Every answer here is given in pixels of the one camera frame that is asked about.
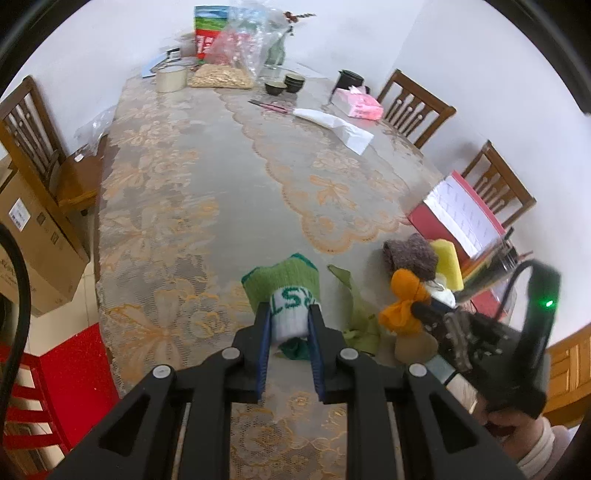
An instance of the dining table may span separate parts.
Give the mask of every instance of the dining table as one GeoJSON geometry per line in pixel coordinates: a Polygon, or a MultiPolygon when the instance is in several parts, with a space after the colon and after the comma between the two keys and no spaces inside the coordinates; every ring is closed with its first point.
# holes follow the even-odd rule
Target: dining table
{"type": "MultiPolygon", "coordinates": [[[[152,368],[182,369],[230,346],[254,314],[241,278],[294,253],[320,277],[327,326],[346,329],[350,292],[327,269],[351,272],[377,310],[396,298],[382,244],[416,230],[407,213],[442,179],[382,122],[328,103],[333,82],[297,94],[186,87],[154,79],[123,88],[103,161],[95,245],[100,331],[121,396],[152,368]],[[288,110],[330,113],[374,135],[361,155],[288,110]]],[[[309,362],[274,346],[263,400],[234,405],[230,477],[344,478],[346,406],[314,393],[309,362]]]]}

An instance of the cardboard box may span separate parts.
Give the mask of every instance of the cardboard box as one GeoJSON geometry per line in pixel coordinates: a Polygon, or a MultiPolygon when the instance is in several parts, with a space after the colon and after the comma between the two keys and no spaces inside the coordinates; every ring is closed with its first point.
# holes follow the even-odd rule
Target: cardboard box
{"type": "MultiPolygon", "coordinates": [[[[0,165],[0,222],[14,236],[27,264],[33,315],[72,300],[86,262],[72,248],[20,173],[0,165]]],[[[0,293],[18,303],[17,282],[0,247],[0,293]]]]}

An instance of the person's hand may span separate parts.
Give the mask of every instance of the person's hand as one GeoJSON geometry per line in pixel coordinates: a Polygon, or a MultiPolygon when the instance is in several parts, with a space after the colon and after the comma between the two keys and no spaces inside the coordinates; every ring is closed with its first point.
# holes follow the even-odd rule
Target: person's hand
{"type": "MultiPolygon", "coordinates": [[[[513,432],[501,441],[501,445],[503,451],[516,462],[519,462],[531,451],[544,431],[542,417],[534,420],[514,408],[488,413],[486,400],[480,394],[477,397],[472,415],[482,426],[492,423],[497,427],[513,427],[513,432]]],[[[503,437],[503,435],[495,433],[495,428],[490,428],[489,431],[493,436],[503,437]]]]}

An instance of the peanuts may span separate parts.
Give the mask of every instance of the peanuts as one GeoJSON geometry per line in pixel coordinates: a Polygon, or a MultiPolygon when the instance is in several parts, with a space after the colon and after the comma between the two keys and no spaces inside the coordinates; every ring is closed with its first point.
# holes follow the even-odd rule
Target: peanuts
{"type": "Polygon", "coordinates": [[[205,64],[189,78],[190,87],[243,88],[254,86],[254,81],[241,69],[227,65],[205,64]]]}

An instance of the red chair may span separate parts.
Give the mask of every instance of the red chair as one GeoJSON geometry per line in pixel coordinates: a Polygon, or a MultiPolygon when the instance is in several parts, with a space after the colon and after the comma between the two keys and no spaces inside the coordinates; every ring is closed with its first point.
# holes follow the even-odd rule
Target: red chair
{"type": "MultiPolygon", "coordinates": [[[[10,348],[0,345],[0,361],[10,348]]],[[[34,388],[14,385],[12,396],[37,400],[42,410],[9,407],[7,422],[48,423],[49,434],[4,434],[6,450],[59,446],[64,455],[119,401],[100,337],[99,325],[83,330],[44,355],[23,354],[21,368],[31,372],[34,388]]],[[[28,475],[43,480],[49,471],[28,475]]]]}

